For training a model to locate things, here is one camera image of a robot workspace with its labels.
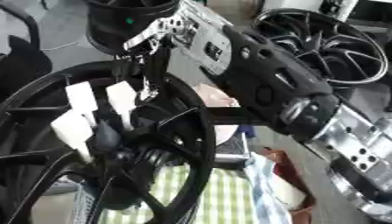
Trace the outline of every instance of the wire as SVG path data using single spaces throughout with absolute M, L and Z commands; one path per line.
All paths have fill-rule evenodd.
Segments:
M 64 48 L 64 47 L 66 47 L 66 46 L 72 46 L 72 45 L 75 45 L 75 44 L 77 44 L 78 43 L 78 41 L 74 41 L 74 42 L 72 42 L 72 43 L 68 43 L 68 44 L 65 44 L 65 45 L 60 45 L 60 46 L 56 46 L 56 47 L 54 47 L 54 48 L 46 48 L 46 49 L 41 49 L 41 51 L 54 51 L 54 50 L 59 50 L 59 49 L 61 49 L 61 48 Z

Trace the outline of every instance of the screw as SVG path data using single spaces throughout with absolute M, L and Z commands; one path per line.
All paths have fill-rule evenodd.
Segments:
M 246 60 L 249 58 L 250 50 L 247 47 L 243 47 L 241 50 L 241 56 Z
M 375 162 L 375 157 L 374 157 L 374 156 L 370 156 L 370 157 L 368 158 L 368 160 L 369 160 L 369 162 L 374 163 L 374 162 Z
M 365 164 L 360 164 L 360 169 L 361 169 L 361 170 L 366 170 L 367 168 L 368 168 L 367 165 L 365 165 Z

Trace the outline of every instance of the black wheel rim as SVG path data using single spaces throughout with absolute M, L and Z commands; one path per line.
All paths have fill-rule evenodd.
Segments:
M 384 52 L 371 38 L 332 17 L 307 10 L 270 10 L 253 27 L 336 88 L 378 81 L 388 70 Z
M 101 138 L 90 139 L 88 144 L 93 149 L 91 153 L 95 158 L 94 163 L 85 165 L 75 150 L 64 145 L 48 143 L 47 139 L 52 139 L 53 135 L 48 134 L 51 131 L 46 127 L 46 123 L 68 110 L 67 104 L 64 104 L 65 100 L 57 96 L 62 94 L 61 90 L 53 96 L 51 92 L 62 89 L 69 83 L 81 81 L 90 81 L 94 91 L 99 92 L 100 88 L 114 83 L 114 79 L 110 77 L 111 66 L 111 62 L 95 62 L 47 75 L 15 93 L 0 105 L 0 132 L 4 133 L 0 140 L 2 143 L 8 143 L 8 146 L 3 144 L 3 152 L 6 153 L 5 151 L 8 150 L 10 153 L 0 157 L 2 170 L 7 170 L 0 175 L 0 185 L 8 187 L 9 198 L 12 199 L 8 209 L 4 209 L 8 214 L 5 223 L 27 222 L 36 200 L 55 180 L 64 175 L 83 179 L 83 185 L 95 196 L 87 223 L 96 223 L 104 207 L 123 209 L 134 205 L 136 200 L 144 201 L 154 213 L 153 218 L 147 223 L 176 223 L 196 203 L 212 170 L 214 129 L 207 120 L 207 112 L 202 100 L 183 81 L 170 74 L 167 74 L 166 86 L 167 95 L 172 95 L 173 103 L 161 109 L 161 104 L 167 102 L 158 96 L 155 100 L 137 108 L 136 113 L 143 115 L 132 114 L 132 122 L 136 128 L 131 132 L 120 133 L 123 139 L 122 147 L 116 146 L 115 149 L 105 150 L 96 145 L 98 142 L 96 139 Z M 140 80 L 132 78 L 129 84 L 135 89 L 140 88 Z M 55 103 L 47 100 L 51 97 L 56 99 Z M 98 111 L 97 116 L 105 120 L 110 116 L 108 111 L 110 112 L 110 109 Z M 29 129 L 27 125 L 34 123 L 32 117 L 34 119 L 38 117 L 39 125 Z M 148 122 L 140 122 L 137 120 L 138 117 Z M 112 122 L 111 119 L 105 121 L 113 130 L 117 130 L 116 121 Z M 11 133 L 15 133 L 16 137 L 10 142 Z M 180 135 L 184 143 L 182 145 L 174 143 L 173 135 Z M 177 163 L 185 161 L 191 167 L 185 184 L 168 206 L 163 206 L 149 193 L 148 186 L 153 181 L 156 170 L 143 173 L 141 177 L 138 173 L 141 170 L 137 169 L 138 166 L 143 167 L 144 170 L 146 167 L 157 169 L 156 166 L 162 165 L 157 162 L 158 159 L 154 160 L 156 164 L 151 162 L 152 154 L 156 152 L 161 156 L 166 155 L 160 157 L 162 159 L 159 161 L 167 162 L 164 158 L 175 155 L 175 158 L 180 158 L 177 159 Z M 39 165 L 44 168 L 38 173 L 38 177 L 34 178 L 32 185 L 21 185 L 20 179 L 12 178 L 10 175 L 20 173 L 21 165 Z M 15 188 L 10 189 L 10 187 L 23 188 L 24 191 L 21 192 L 25 193 L 24 197 L 15 195 Z M 123 201 L 118 197 L 112 197 L 119 189 L 124 190 L 130 200 Z

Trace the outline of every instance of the silver metal part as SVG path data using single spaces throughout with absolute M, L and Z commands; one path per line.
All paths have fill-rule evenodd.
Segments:
M 329 170 L 327 173 L 338 191 L 345 196 L 356 208 L 374 220 L 392 223 L 392 204 L 374 203 L 366 199 L 338 172 Z
M 392 193 L 392 120 L 382 118 L 372 123 L 348 106 L 340 105 L 329 123 L 305 145 L 328 162 L 345 157 L 350 161 L 348 165 L 375 188 Z M 339 171 L 329 171 L 328 175 L 362 212 L 392 223 L 392 203 L 377 204 L 364 198 Z
M 171 36 L 173 44 L 211 74 L 222 74 L 231 60 L 231 44 L 222 32 L 224 25 L 232 25 L 207 7 L 193 0 L 183 0 L 178 11 L 171 17 L 152 22 L 144 31 L 124 43 L 128 51 L 145 40 L 150 41 L 151 54 L 157 43 Z
M 178 14 L 185 19 L 187 28 L 184 35 L 173 35 L 173 43 L 211 74 L 222 74 L 228 68 L 232 51 L 222 28 L 232 24 L 192 0 L 184 0 Z
M 154 22 L 141 33 L 126 41 L 123 48 L 125 51 L 128 51 L 130 48 L 140 45 L 147 39 L 159 41 L 169 33 L 180 35 L 184 32 L 184 29 L 183 18 L 178 13 L 171 17 L 161 17 L 154 20 Z
M 290 102 L 286 109 L 280 115 L 280 119 L 285 124 L 290 124 L 294 121 L 301 112 L 311 103 L 307 98 L 298 98 Z

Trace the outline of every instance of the white foam block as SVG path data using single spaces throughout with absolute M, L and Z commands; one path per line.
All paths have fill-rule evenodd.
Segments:
M 136 107 L 137 92 L 127 81 L 107 87 L 106 92 L 108 93 L 108 101 L 117 114 L 129 113 Z
M 93 135 L 87 119 L 74 110 L 68 110 L 51 123 L 57 137 L 69 147 L 78 150 L 87 161 L 91 160 L 86 141 Z
M 66 95 L 71 107 L 87 117 L 91 126 L 96 126 L 93 111 L 98 109 L 93 89 L 88 81 L 66 87 Z

